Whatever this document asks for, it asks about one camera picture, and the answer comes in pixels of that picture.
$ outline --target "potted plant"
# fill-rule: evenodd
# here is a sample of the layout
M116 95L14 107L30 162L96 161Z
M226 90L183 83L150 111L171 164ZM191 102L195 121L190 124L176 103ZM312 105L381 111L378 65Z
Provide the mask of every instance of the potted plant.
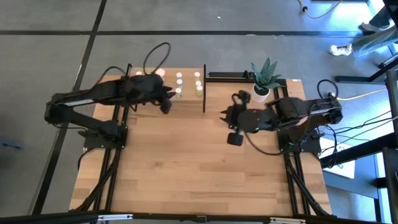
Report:
M278 62L271 64L267 58L260 72L253 63L251 64L254 74L252 72L249 74L255 83L251 89L251 99L255 102L262 103L267 99L271 89L280 86L276 79L281 75L273 75L277 64Z

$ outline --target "white sneaker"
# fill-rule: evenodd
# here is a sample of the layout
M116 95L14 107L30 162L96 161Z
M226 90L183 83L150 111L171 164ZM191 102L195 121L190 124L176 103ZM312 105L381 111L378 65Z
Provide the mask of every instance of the white sneaker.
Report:
M364 30L373 31L373 32L380 32L380 31L386 30L386 29L375 27L375 26L373 26L371 24L367 24L367 23L364 23L364 22L361 24L361 27Z
M335 56L339 56L339 55L349 56L353 52L353 48L352 48L351 44L332 45L332 46L330 46L329 51L332 55L335 55Z

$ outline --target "floor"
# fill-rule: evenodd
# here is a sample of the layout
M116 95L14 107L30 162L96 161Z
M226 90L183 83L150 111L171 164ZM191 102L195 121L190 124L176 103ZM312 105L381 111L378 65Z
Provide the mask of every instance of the floor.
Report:
M335 4L334 1L304 2L312 14L320 14ZM91 30L100 3L101 0L0 0L0 30ZM349 36L316 37L305 32L295 36L99 35L81 88L92 86L108 66L126 67L132 63L140 67L151 48L167 41L172 45L172 53L165 67L201 67L205 63L209 72L236 72L249 70L250 62L260 65L270 57L279 62L278 74L302 79L306 97L318 98L319 80L336 75L369 76L377 71L377 64L391 56L387 47L360 58L334 57L328 52L331 44L347 44L359 38L352 38L350 31L359 31L358 25L372 18L374 8L379 9L374 6L369 9L364 2L347 1L331 14L312 20L300 14L296 0L108 1L99 30L335 31ZM56 135L56 129L43 119L45 102L54 93L72 89L88 39L88 35L0 35L0 136L22 143L20 150L8 147L0 150L0 217L25 215L32 208ZM154 55L149 63L155 65L161 56L161 53ZM338 87L342 98L383 88L351 84L338 84ZM329 91L334 90L326 84L322 86L322 92ZM389 111L386 91L341 104L344 119L333 128L356 126ZM78 111L92 114L93 107L81 107ZM386 126L361 138L373 139L391 131L391 126ZM83 138L76 131L67 132L45 213L67 211L82 145ZM370 198L331 187L328 193L335 215L375 220Z

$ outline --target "green plant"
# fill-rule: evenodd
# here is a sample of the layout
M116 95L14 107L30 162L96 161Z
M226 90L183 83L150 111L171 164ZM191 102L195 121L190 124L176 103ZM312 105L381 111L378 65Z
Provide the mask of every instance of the green plant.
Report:
M267 58L260 72L258 72L256 66L253 63L251 64L251 68L253 69L255 76L253 79L256 83L256 87L258 90L270 90L280 86L280 84L277 83L276 80L281 75L273 75L277 64L278 62L271 64L271 60Z

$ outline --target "wooden tabletop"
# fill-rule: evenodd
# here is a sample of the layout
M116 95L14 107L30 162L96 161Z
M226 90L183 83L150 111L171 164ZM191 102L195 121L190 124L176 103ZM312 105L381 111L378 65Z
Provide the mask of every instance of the wooden tabletop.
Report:
M153 105L130 111L129 134L121 154L111 210L131 213L290 216L289 189L282 156L265 156L244 140L241 147L226 143L230 130L219 117L232 105L231 95L250 91L249 83L207 83L206 113L203 97L194 89L194 72L202 68L165 68L166 85L176 87L183 73L180 99L172 100L169 114ZM106 80L119 76L107 76ZM289 96L304 99L300 80L287 80ZM266 101L274 99L271 92ZM263 103L250 108L264 109ZM94 117L109 120L113 106L96 105ZM278 152L276 132L251 134L258 147ZM79 206L95 187L104 149L87 154L80 166L70 208ZM319 161L301 154L305 183L327 212L329 200ZM107 188L101 201L104 207ZM296 186L298 209L303 212Z

